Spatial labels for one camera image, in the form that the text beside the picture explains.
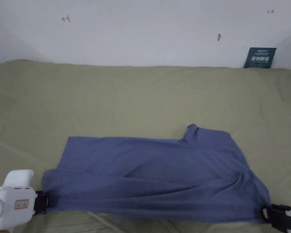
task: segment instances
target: wall mark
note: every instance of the wall mark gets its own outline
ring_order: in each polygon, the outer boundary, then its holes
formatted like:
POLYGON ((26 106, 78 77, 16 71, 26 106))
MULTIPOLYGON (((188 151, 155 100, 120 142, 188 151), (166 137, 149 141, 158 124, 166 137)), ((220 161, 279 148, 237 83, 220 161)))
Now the wall mark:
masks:
POLYGON ((68 21, 69 21, 69 23, 70 23, 70 20, 69 20, 69 16, 68 16, 68 15, 67 15, 66 18, 63 17, 61 20, 62 20, 62 21, 65 21, 66 19, 68 19, 68 21))

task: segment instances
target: bed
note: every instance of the bed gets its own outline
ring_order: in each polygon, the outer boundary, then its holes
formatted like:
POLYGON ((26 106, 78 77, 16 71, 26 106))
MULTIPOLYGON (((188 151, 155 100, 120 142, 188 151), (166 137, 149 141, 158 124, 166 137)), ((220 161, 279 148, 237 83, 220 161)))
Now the bed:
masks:
MULTIPOLYGON (((180 139, 187 125, 229 132, 276 204, 291 205, 291 70, 0 65, 0 186, 55 168, 69 136, 180 139)), ((269 225, 153 221, 81 211, 34 217, 16 232, 276 232, 269 225)))

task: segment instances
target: red label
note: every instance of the red label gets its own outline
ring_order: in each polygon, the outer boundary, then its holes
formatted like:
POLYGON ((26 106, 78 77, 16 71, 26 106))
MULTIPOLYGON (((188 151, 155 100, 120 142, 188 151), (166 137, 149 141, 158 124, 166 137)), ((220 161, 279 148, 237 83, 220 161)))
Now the red label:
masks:
POLYGON ((15 209, 26 209, 28 208, 29 200, 18 200, 15 202, 15 209))

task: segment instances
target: cloth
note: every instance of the cloth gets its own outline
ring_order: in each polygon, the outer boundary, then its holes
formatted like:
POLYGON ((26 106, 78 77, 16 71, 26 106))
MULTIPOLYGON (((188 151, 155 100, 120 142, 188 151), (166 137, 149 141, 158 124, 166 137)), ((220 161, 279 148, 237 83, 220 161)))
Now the cloth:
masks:
POLYGON ((151 219, 261 222, 270 205, 231 135, 194 124, 181 140, 70 137, 42 190, 49 211, 151 219))

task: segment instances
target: t-shirt sleeve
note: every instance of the t-shirt sleeve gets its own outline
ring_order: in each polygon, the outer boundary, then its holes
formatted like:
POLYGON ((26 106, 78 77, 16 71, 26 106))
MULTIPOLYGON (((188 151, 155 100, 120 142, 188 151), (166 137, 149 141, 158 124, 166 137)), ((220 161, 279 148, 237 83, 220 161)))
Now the t-shirt sleeve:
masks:
POLYGON ((182 141, 186 142, 189 146, 202 150, 230 154, 241 161, 246 167, 249 167, 244 154, 228 132, 203 129, 192 124, 187 127, 182 141))

